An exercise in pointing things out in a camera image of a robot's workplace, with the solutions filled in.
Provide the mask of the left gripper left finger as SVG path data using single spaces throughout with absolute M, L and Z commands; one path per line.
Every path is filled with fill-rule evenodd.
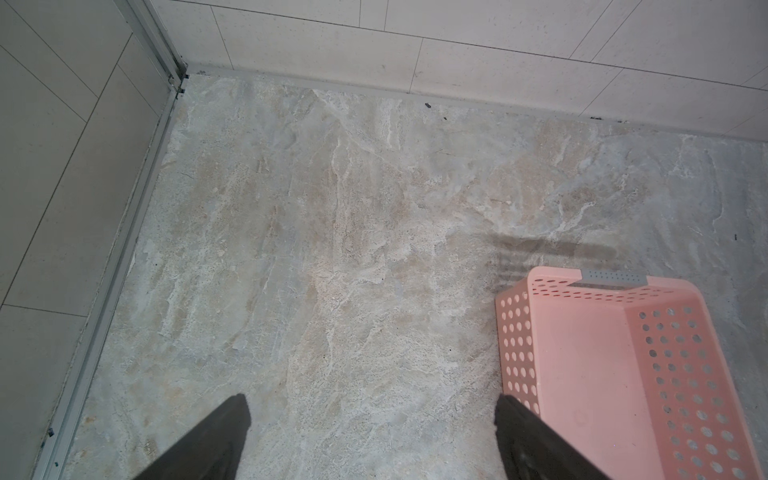
M 135 479 L 235 479 L 250 426 L 246 396 L 233 395 Z

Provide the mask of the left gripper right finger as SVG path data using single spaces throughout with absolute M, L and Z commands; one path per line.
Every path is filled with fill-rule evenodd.
M 494 424 L 508 479 L 608 479 L 511 395 L 499 395 Z

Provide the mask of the pink perforated plastic bin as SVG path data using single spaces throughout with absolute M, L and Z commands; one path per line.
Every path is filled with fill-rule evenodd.
M 502 389 L 613 479 L 763 473 L 700 291 L 539 266 L 495 298 Z

